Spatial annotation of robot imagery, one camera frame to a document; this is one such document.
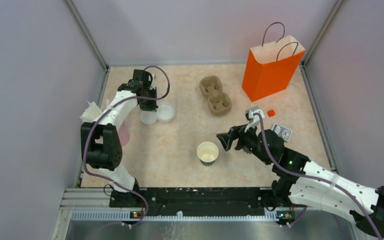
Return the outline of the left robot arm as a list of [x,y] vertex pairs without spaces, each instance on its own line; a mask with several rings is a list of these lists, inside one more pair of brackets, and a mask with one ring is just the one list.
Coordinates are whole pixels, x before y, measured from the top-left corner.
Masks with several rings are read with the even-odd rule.
[[96,176],[108,180],[129,207],[140,202],[140,193],[134,189],[136,179],[122,164],[123,149],[119,130],[129,113],[139,106],[142,111],[157,110],[156,76],[146,70],[135,69],[132,78],[121,84],[115,97],[94,120],[80,128],[83,167],[99,172]]

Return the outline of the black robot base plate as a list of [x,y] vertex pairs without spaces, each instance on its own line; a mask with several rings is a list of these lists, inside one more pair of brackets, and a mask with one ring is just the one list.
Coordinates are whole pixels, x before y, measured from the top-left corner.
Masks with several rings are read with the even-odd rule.
[[137,208],[148,217],[263,216],[265,211],[294,206],[287,197],[275,196],[267,187],[140,187],[130,192],[113,191],[111,208]]

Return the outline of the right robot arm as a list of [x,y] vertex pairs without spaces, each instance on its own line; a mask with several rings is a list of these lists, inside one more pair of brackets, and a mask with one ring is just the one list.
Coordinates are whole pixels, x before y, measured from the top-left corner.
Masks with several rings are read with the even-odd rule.
[[233,141],[235,150],[252,154],[279,177],[272,183],[273,200],[279,206],[304,205],[322,210],[355,224],[365,234],[384,238],[384,186],[372,188],[348,180],[284,146],[284,140],[271,129],[234,126],[216,134],[225,151]]

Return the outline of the white plastic cup lid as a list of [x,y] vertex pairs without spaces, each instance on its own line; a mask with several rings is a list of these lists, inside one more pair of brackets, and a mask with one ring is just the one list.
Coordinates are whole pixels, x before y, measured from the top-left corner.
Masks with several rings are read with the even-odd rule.
[[156,111],[141,111],[139,119],[146,125],[153,125],[157,122],[158,116]]

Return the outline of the black paper coffee cup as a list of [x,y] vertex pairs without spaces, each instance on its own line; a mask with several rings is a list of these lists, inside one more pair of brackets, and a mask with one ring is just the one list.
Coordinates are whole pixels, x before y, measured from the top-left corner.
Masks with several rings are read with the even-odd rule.
[[202,165],[209,167],[215,163],[219,156],[219,148],[210,141],[202,142],[196,149],[196,154]]

